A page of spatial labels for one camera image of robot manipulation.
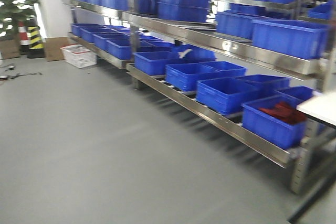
white plastic basket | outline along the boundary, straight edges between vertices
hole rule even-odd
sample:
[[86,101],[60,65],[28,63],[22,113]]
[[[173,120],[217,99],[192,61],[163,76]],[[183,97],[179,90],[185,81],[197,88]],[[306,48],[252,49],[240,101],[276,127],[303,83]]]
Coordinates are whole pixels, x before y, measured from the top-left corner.
[[79,44],[61,47],[61,49],[65,61],[77,68],[85,68],[97,64],[97,56]]

green plant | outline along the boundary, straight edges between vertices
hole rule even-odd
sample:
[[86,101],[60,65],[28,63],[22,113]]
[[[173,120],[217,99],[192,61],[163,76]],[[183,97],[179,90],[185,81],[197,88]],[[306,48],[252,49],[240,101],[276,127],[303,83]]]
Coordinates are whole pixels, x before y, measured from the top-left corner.
[[38,0],[0,0],[0,34],[11,36],[18,31],[18,22],[35,16],[33,5]]

cardboard box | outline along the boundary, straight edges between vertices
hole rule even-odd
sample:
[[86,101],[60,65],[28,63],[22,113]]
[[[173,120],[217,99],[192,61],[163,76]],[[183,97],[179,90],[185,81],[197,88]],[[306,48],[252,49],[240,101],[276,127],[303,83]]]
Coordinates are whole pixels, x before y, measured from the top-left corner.
[[0,51],[4,60],[20,57],[19,48],[14,39],[0,41]]
[[44,43],[47,61],[64,60],[61,47],[69,45],[67,37],[48,38]]

yellow and black striped post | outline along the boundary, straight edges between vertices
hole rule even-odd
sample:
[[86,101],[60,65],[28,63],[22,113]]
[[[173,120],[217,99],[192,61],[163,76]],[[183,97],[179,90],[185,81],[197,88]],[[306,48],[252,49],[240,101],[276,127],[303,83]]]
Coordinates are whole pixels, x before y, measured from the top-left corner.
[[39,32],[38,26],[28,26],[28,37],[30,40],[29,46],[29,54],[28,58],[43,58],[44,49],[43,49],[43,41]]

epoxy floor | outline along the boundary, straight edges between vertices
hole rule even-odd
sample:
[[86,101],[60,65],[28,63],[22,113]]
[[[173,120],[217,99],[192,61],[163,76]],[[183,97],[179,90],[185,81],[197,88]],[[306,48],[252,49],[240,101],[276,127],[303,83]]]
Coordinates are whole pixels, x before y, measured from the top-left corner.
[[[288,170],[99,60],[0,86],[0,223],[280,224]],[[336,220],[336,189],[300,223]]]

